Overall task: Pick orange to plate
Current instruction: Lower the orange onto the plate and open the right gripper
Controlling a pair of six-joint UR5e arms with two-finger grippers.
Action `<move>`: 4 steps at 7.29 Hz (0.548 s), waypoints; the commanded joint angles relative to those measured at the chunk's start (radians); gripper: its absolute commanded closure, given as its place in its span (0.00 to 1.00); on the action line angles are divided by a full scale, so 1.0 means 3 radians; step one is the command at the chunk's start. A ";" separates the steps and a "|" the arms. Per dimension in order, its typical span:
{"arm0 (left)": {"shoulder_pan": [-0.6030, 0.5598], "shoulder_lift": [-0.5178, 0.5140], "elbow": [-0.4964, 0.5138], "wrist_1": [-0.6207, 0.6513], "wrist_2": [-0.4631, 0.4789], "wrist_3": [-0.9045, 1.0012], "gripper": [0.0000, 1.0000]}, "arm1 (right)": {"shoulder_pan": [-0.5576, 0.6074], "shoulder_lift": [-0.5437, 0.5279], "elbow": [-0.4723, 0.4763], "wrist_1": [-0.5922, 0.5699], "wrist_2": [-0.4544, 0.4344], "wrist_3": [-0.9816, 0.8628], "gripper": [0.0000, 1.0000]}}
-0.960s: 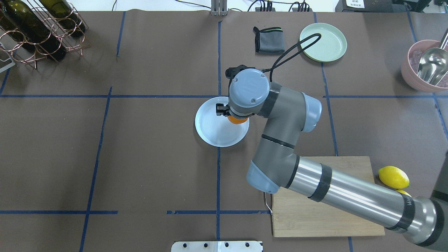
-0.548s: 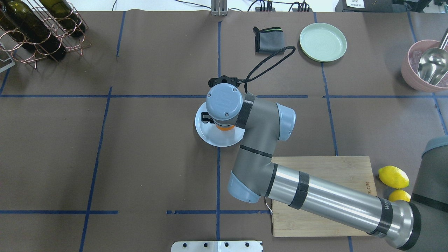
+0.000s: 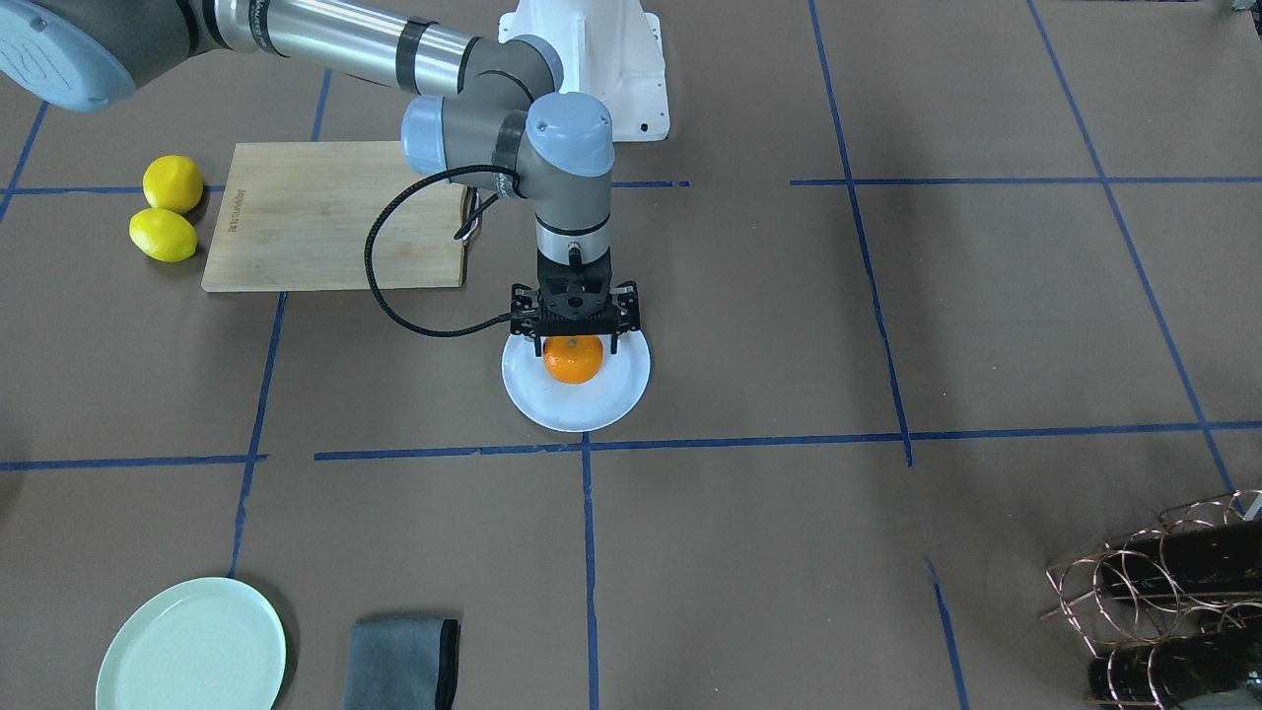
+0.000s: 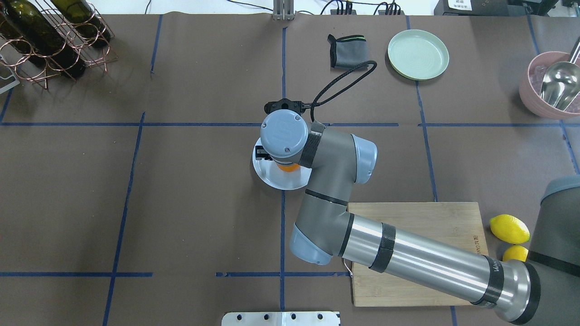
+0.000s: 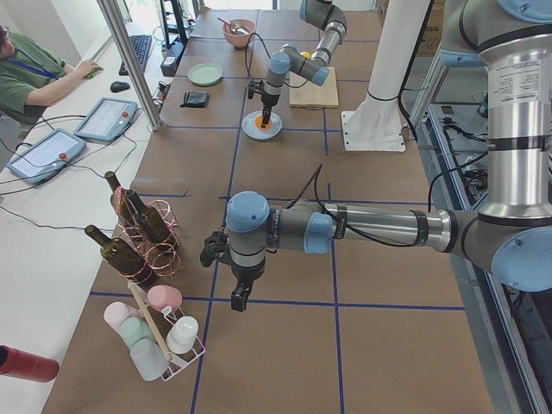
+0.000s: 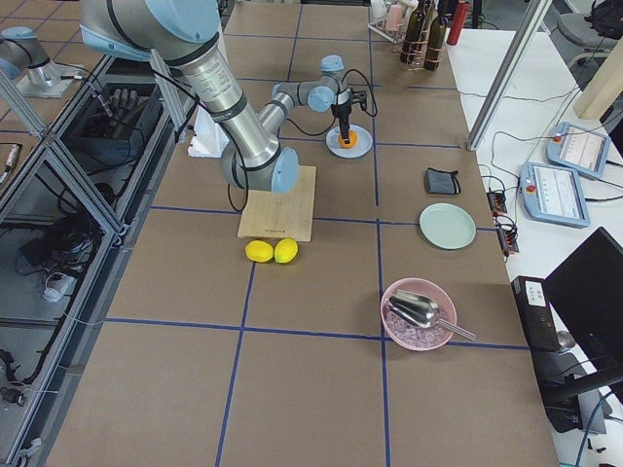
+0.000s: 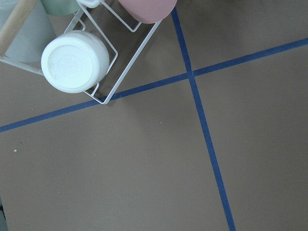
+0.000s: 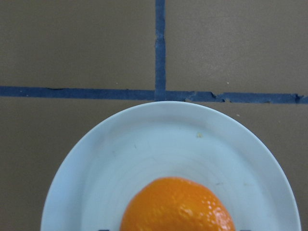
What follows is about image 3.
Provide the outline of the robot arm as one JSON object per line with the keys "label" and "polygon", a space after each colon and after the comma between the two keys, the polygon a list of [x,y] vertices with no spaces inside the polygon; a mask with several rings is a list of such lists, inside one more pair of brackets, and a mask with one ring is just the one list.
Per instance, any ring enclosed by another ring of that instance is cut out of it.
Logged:
{"label": "robot arm", "polygon": [[382,311],[375,243],[387,216],[443,179],[490,201],[528,199],[536,288],[515,286],[501,320],[533,340],[594,335],[618,351],[640,329],[635,282],[611,280],[613,125],[594,96],[564,93],[562,58],[541,37],[496,43],[356,1],[5,1],[3,72],[56,107],[93,112],[130,100],[216,48],[305,61],[413,95],[403,153],[419,180],[382,208],[363,247]]}

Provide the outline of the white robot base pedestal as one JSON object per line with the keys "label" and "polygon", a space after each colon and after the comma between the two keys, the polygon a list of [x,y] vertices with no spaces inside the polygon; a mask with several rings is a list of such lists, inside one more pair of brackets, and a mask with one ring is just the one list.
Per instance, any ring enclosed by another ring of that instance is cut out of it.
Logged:
{"label": "white robot base pedestal", "polygon": [[560,57],[559,93],[594,96],[616,143],[670,132],[663,26],[640,1],[519,1],[498,19],[498,42],[541,37]]}

